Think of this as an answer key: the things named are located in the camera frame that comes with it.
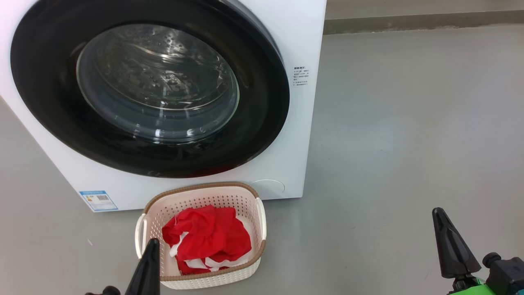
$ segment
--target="plastic basket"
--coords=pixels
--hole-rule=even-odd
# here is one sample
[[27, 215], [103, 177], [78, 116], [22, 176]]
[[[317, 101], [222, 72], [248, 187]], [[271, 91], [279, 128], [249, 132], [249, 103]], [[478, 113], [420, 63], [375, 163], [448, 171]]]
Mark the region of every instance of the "plastic basket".
[[[162, 227], [186, 208], [207, 205], [234, 207], [251, 238], [251, 258], [240, 266], [199, 275], [182, 276], [170, 247], [162, 238]], [[135, 228], [135, 248], [142, 257], [147, 241], [160, 241], [160, 282], [171, 289], [200, 289], [237, 282], [252, 276], [266, 245], [266, 213], [256, 191], [238, 182], [210, 183], [173, 189], [157, 195], [144, 209]]]

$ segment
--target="red and white garment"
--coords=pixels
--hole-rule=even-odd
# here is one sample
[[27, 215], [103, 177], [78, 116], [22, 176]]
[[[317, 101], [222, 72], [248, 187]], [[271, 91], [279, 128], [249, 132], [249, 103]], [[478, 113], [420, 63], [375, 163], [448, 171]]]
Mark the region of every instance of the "red and white garment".
[[183, 275], [206, 273], [249, 261], [251, 242], [235, 208], [188, 208], [162, 228]]

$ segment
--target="white handle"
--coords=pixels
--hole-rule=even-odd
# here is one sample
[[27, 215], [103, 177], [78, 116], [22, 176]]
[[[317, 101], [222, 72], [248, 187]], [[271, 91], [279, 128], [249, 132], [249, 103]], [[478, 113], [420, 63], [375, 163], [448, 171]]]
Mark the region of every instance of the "white handle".
[[266, 239], [267, 229], [266, 229], [266, 210], [264, 209], [264, 204], [260, 198], [257, 198], [257, 207], [258, 207], [258, 216], [260, 216], [260, 228], [262, 229], [262, 240]]
[[[143, 251], [146, 248], [147, 220], [145, 220], [144, 217], [146, 217], [146, 214], [142, 213], [142, 215], [140, 215], [140, 217], [138, 218], [135, 227], [135, 250], [138, 259], [142, 258], [142, 254], [144, 253]], [[142, 229], [142, 247], [140, 247], [140, 228], [142, 226], [142, 223], [144, 223], [144, 226]]]

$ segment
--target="front-loading washing machine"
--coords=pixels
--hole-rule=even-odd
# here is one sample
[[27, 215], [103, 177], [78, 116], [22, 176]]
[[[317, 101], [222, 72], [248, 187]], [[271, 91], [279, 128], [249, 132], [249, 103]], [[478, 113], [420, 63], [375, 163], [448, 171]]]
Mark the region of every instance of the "front-loading washing machine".
[[301, 197], [325, 0], [0, 4], [0, 96], [91, 210]]

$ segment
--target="blue and white label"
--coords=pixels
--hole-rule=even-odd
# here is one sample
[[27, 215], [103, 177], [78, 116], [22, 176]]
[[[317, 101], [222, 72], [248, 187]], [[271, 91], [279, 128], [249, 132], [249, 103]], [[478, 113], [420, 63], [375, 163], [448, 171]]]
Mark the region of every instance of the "blue and white label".
[[113, 203], [113, 200], [111, 200], [105, 191], [88, 191], [79, 193], [95, 212], [118, 210], [115, 203]]

